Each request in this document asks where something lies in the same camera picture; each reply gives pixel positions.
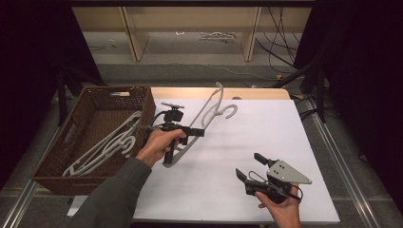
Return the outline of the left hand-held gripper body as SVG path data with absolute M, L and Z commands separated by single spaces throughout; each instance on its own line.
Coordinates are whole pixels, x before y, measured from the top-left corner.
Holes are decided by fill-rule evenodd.
M 171 109 L 165 111 L 163 117 L 163 131 L 172 131 L 176 129 L 181 129 L 186 135 L 185 138 L 180 140 L 180 143 L 183 145 L 187 145 L 187 139 L 190 136 L 191 128 L 188 126 L 182 126 L 179 122 L 182 120 L 183 113 L 181 112 L 181 106 L 177 104 L 167 104 L 163 103 L 163 105 L 170 106 Z M 170 150 L 164 155 L 163 164 L 171 164 L 173 162 L 174 150 L 175 150 L 176 142 L 173 140 L 170 143 Z

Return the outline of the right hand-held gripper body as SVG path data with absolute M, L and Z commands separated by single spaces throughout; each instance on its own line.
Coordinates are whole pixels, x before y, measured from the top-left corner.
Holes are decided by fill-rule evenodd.
M 297 183 L 311 184 L 312 181 L 285 161 L 268 161 L 266 179 L 256 180 L 251 177 L 256 172 L 248 173 L 247 180 L 244 182 L 246 194 L 254 196 L 256 192 L 261 192 L 276 204 L 281 204 L 288 198 L 301 202 L 303 192 Z

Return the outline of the brown wicker basket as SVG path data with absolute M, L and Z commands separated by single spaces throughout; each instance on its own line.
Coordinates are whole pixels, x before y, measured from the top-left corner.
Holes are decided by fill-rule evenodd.
M 32 179 L 56 195 L 87 195 L 144 145 L 156 106 L 148 86 L 85 88 Z

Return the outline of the person's left hand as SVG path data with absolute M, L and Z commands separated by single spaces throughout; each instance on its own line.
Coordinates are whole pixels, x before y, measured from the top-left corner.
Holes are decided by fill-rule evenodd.
M 171 143 L 178 144 L 179 139 L 184 137 L 185 133 L 181 129 L 162 131 L 160 128 L 156 128 L 151 132 L 147 143 L 136 158 L 148 167 L 152 167 L 165 153 L 170 151 Z

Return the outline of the person's right hand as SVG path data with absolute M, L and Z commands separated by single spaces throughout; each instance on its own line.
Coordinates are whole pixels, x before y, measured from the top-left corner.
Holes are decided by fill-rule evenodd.
M 255 196 L 260 201 L 259 208 L 269 211 L 278 228 L 301 228 L 297 199 L 288 198 L 283 203 L 276 204 L 261 192 L 256 192 Z

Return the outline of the white table cover sheet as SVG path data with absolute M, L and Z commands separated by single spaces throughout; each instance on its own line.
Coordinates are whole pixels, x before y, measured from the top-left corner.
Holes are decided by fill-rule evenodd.
M 288 162 L 312 183 L 303 186 L 301 220 L 305 224 L 339 221 L 319 171 L 311 145 L 290 100 L 225 100 L 221 108 L 237 105 L 230 119 L 228 109 L 206 129 L 172 167 L 152 167 L 138 198 L 134 220 L 192 223 L 268 223 L 271 216 L 257 207 L 258 200 L 245 193 L 236 169 L 266 172 L 255 161 Z

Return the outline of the black metal stand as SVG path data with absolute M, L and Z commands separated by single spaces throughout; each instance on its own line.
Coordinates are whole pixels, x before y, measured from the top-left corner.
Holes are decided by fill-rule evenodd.
M 97 77 L 86 74 L 77 67 L 63 66 L 57 75 L 57 95 L 59 104 L 59 123 L 61 126 L 67 118 L 67 94 L 68 89 L 73 96 L 79 96 L 84 88 L 82 82 L 96 86 L 106 86 L 101 76 Z
M 327 45 L 322 43 L 317 53 L 315 54 L 312 61 L 296 72 L 292 73 L 290 76 L 281 80 L 274 85 L 270 85 L 270 88 L 281 88 L 286 86 L 290 82 L 294 81 L 296 78 L 300 76 L 304 76 L 304 80 L 300 85 L 300 91 L 302 93 L 310 93 L 313 89 L 317 92 L 317 104 L 316 104 L 316 113 L 320 120 L 325 123 L 324 117 L 324 72 L 322 70 L 322 63 L 324 60 L 324 56 L 326 54 Z

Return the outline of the beige wooden shelf unit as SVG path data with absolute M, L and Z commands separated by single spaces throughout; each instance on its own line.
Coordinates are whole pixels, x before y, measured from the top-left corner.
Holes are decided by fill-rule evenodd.
M 311 10 L 286 7 L 74 7 L 83 31 L 123 32 L 132 58 L 142 59 L 151 32 L 239 32 L 244 60 L 252 60 L 259 32 L 273 32 L 282 21 L 287 33 L 302 33 Z

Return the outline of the white plastic clutter on floor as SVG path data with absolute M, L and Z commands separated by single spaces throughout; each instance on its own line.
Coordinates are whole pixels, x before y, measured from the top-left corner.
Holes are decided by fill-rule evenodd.
M 205 41 L 221 41 L 224 43 L 233 43 L 238 39 L 237 35 L 234 32 L 202 32 L 200 40 Z

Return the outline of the dark curtain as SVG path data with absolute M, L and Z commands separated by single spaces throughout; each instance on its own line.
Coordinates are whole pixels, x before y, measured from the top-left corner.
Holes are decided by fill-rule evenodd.
M 313 60 L 337 17 L 346 29 L 324 66 L 330 93 L 403 215 L 403 0 L 315 0 L 296 68 Z
M 104 83 L 69 1 L 0 0 L 0 189 L 57 88 Z

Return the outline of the aluminium rail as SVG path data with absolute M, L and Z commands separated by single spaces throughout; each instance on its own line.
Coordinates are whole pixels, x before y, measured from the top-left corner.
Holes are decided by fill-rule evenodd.
M 374 210 L 357 184 L 354 175 L 347 162 L 345 162 L 327 124 L 319 118 L 317 113 L 314 114 L 313 119 L 364 226 L 366 228 L 380 228 L 379 222 L 374 215 Z
M 4 191 L 6 197 L 16 197 L 16 201 L 13 203 L 9 209 L 5 219 L 0 224 L 0 228 L 18 228 L 22 218 L 27 212 L 32 199 L 35 196 L 48 196 L 50 195 L 49 190 L 45 187 L 41 187 L 39 183 L 33 180 L 31 177 L 35 173 L 36 169 L 39 167 L 40 163 L 44 159 L 47 152 L 49 152 L 55 138 L 60 132 L 60 127 L 57 126 L 53 131 L 51 138 L 48 140 L 47 147 L 40 153 L 38 161 L 35 163 L 32 173 L 29 175 L 28 181 L 22 189 L 6 189 Z

